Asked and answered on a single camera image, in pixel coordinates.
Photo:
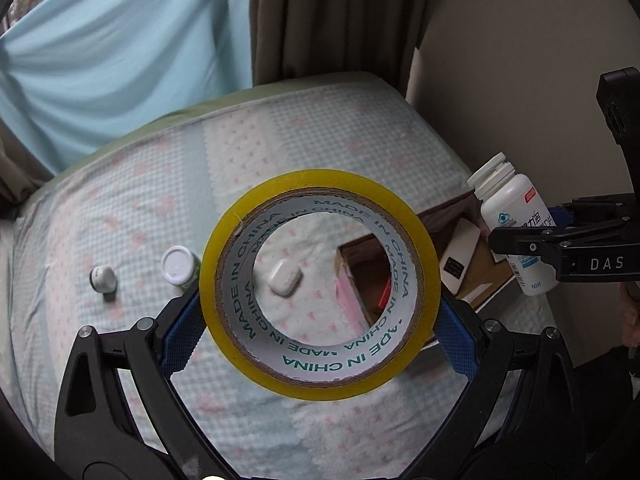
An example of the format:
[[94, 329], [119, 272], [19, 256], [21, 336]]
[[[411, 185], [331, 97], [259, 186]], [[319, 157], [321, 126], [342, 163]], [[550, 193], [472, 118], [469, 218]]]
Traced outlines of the person's right hand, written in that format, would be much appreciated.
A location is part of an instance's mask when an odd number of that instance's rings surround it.
[[640, 341], [639, 303], [629, 295], [628, 286], [625, 283], [620, 283], [618, 293], [620, 294], [618, 312], [620, 312], [623, 344], [628, 348], [638, 347]]

